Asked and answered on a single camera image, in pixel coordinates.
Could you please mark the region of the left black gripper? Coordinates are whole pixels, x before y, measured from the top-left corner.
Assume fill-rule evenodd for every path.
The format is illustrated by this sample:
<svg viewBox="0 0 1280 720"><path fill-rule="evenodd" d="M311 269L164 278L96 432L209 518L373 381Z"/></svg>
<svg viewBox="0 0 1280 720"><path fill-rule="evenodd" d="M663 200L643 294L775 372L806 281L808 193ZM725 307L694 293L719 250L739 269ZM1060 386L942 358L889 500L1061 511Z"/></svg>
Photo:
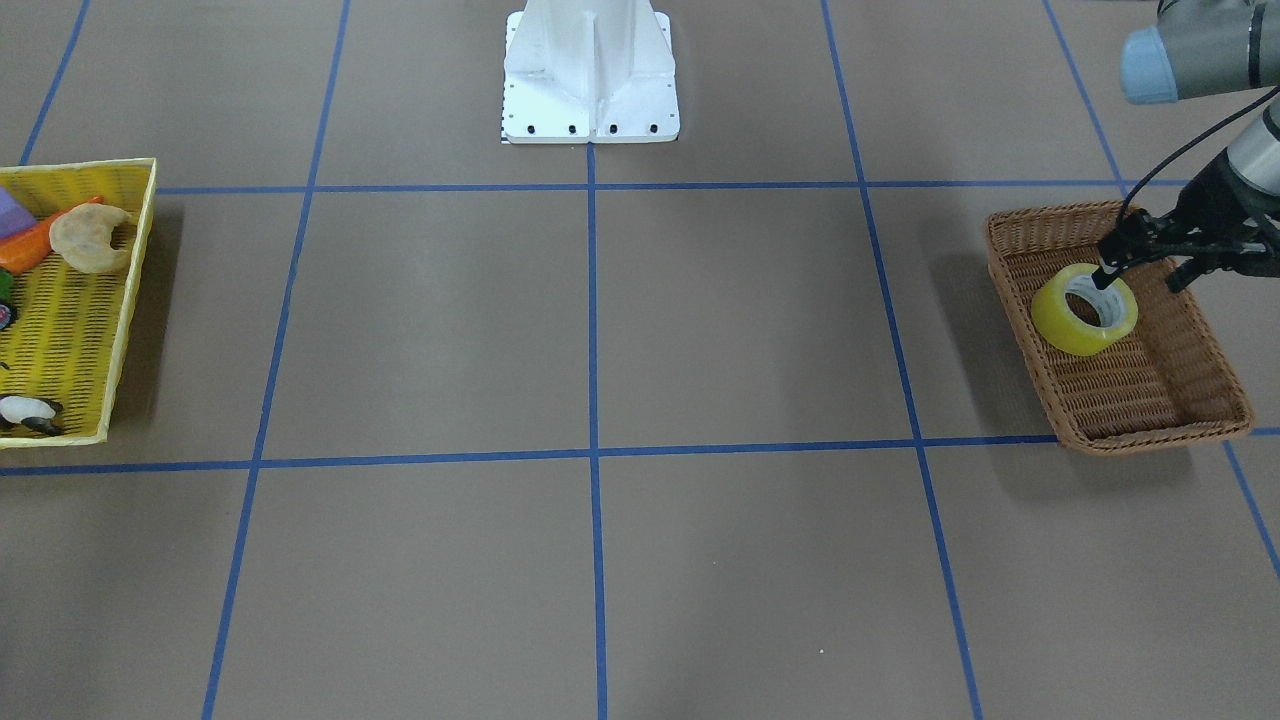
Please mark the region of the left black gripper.
<svg viewBox="0 0 1280 720"><path fill-rule="evenodd" d="M1172 210L1156 217L1121 205L1115 227L1098 242L1093 287L1106 291L1130 269L1184 258L1166 278L1180 293L1217 270L1279 277L1277 196L1240 178L1222 150L1180 193Z"/></svg>

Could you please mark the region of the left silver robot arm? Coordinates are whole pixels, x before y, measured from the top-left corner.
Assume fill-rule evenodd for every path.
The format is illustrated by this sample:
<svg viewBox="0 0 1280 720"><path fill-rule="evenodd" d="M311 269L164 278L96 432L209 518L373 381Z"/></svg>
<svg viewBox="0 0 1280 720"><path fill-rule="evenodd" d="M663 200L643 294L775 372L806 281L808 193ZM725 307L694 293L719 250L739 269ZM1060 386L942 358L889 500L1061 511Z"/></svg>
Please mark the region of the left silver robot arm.
<svg viewBox="0 0 1280 720"><path fill-rule="evenodd" d="M1132 33L1120 77L1129 102L1153 105L1244 90L1251 123L1155 217L1124 201L1100 241L1098 290L1132 268L1179 258L1174 293L1210 273L1277 275L1279 14L1275 1L1161 1L1153 26Z"/></svg>

